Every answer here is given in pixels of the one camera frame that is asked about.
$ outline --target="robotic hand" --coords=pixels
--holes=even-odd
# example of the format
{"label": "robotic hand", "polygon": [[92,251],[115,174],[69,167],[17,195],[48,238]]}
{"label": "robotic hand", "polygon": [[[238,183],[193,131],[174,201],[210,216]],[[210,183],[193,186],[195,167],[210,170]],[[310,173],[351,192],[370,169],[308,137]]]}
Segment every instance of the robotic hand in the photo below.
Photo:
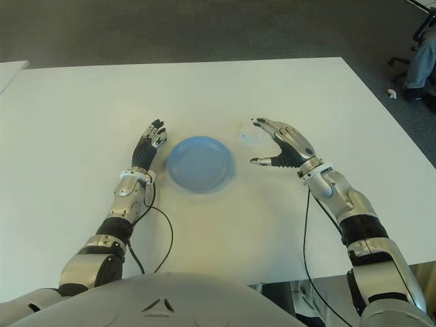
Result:
{"label": "robotic hand", "polygon": [[253,124],[280,146],[277,157],[252,159],[261,166],[300,168],[299,177],[337,219],[353,268],[347,274],[361,326],[434,326],[425,315],[418,282],[397,245],[388,238],[369,200],[315,155],[293,127],[265,118]]}
{"label": "robotic hand", "polygon": [[145,130],[132,156],[132,167],[138,167],[145,171],[150,169],[151,162],[156,156],[157,148],[159,148],[167,138],[166,130],[162,128],[162,126],[164,126],[163,123],[163,121],[157,119]]}
{"label": "robotic hand", "polygon": [[262,128],[280,146],[281,154],[271,158],[253,158],[250,162],[261,166],[298,168],[310,158],[315,150],[299,131],[278,121],[258,118],[253,125]]}

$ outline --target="robot finger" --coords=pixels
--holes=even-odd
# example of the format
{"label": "robot finger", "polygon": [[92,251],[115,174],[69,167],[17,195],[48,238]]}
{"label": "robot finger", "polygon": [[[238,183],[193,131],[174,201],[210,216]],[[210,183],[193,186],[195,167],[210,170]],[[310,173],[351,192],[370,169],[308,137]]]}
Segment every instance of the robot finger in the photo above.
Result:
{"label": "robot finger", "polygon": [[270,121],[266,118],[257,118],[256,121],[253,122],[253,125],[262,128],[272,138],[280,128],[274,121]]}
{"label": "robot finger", "polygon": [[152,139],[151,139],[151,145],[154,146],[156,149],[162,145],[162,143],[164,143],[167,139],[167,133],[166,131],[163,131],[161,133],[156,134]]}

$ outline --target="silver metal joint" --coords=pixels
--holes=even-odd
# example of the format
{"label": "silver metal joint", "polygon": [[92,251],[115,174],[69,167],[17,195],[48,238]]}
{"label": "silver metal joint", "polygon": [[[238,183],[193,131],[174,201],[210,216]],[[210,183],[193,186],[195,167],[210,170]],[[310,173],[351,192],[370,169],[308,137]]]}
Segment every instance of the silver metal joint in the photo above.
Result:
{"label": "silver metal joint", "polygon": [[306,162],[303,163],[300,167],[300,171],[298,172],[298,175],[300,177],[303,177],[308,172],[310,172],[312,169],[322,165],[324,162],[322,159],[318,159],[317,157],[310,158]]}
{"label": "silver metal joint", "polygon": [[94,235],[86,242],[85,247],[120,247],[125,253],[125,244],[122,240],[111,235]]}

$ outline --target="black joint cover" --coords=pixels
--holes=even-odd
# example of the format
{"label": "black joint cover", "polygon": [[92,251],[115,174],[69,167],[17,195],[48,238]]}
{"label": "black joint cover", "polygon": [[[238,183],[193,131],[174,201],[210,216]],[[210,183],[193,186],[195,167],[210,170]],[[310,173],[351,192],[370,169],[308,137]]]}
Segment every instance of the black joint cover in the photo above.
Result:
{"label": "black joint cover", "polygon": [[133,232],[133,225],[126,219],[120,217],[109,217],[103,221],[95,235],[111,235],[122,240],[124,244],[127,244],[127,240]]}
{"label": "black joint cover", "polygon": [[374,216],[351,216],[343,220],[339,225],[342,230],[342,242],[347,247],[358,240],[366,238],[388,238],[388,233],[381,225],[380,220]]}
{"label": "black joint cover", "polygon": [[87,290],[88,288],[85,285],[76,283],[67,283],[59,287],[59,293],[62,296],[75,296]]}
{"label": "black joint cover", "polygon": [[95,287],[117,281],[123,275],[123,262],[115,255],[107,257],[95,279]]}

